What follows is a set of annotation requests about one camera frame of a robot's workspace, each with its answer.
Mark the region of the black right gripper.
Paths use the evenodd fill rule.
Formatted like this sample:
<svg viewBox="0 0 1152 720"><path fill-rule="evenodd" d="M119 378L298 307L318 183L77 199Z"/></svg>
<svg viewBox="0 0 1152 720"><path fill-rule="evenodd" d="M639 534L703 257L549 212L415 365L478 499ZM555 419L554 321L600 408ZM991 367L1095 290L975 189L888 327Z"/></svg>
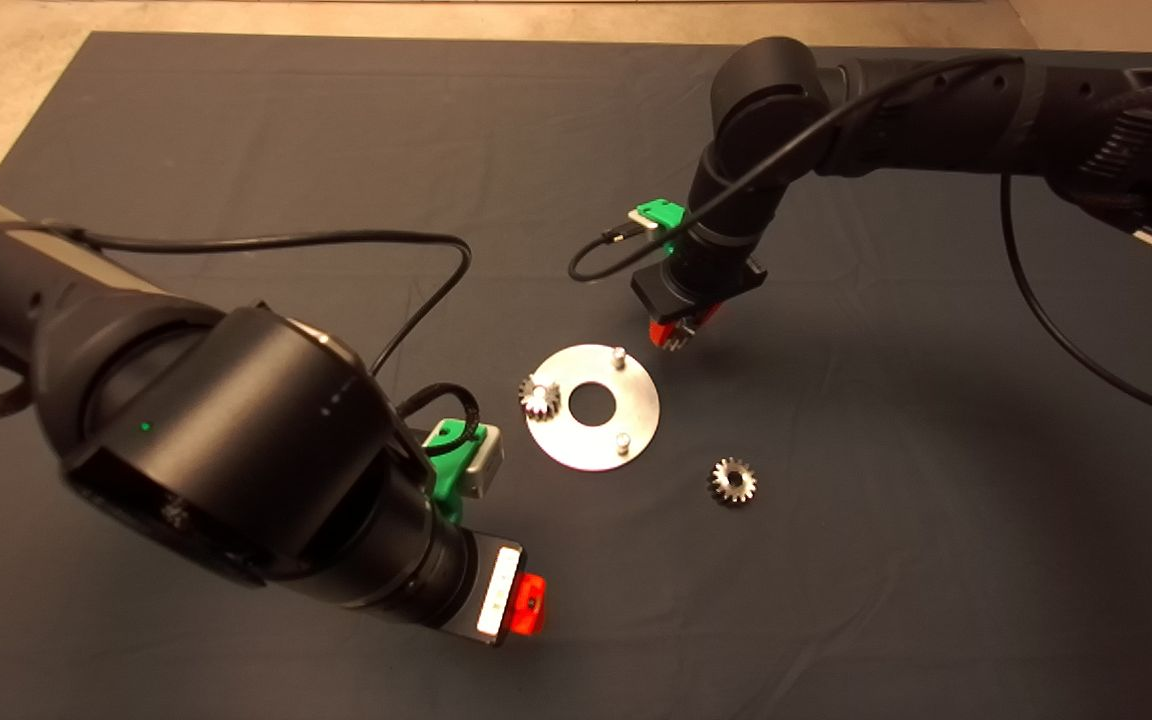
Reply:
<svg viewBox="0 0 1152 720"><path fill-rule="evenodd" d="M676 347L677 320L698 316L699 327L712 323L721 304L765 283L767 270L750 256L740 263L696 263L680 255L636 270L631 290L646 314L649 340L657 347Z"/></svg>

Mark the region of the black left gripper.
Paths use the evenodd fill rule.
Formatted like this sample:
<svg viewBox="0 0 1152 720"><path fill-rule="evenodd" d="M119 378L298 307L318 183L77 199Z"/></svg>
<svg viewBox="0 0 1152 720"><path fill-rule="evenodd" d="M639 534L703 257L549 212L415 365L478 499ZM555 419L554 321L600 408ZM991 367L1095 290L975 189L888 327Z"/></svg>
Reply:
<svg viewBox="0 0 1152 720"><path fill-rule="evenodd" d="M547 616L547 579L526 571L520 541L458 528L435 536L410 577L378 600L343 602L346 611L499 647L515 634L535 635Z"/></svg>

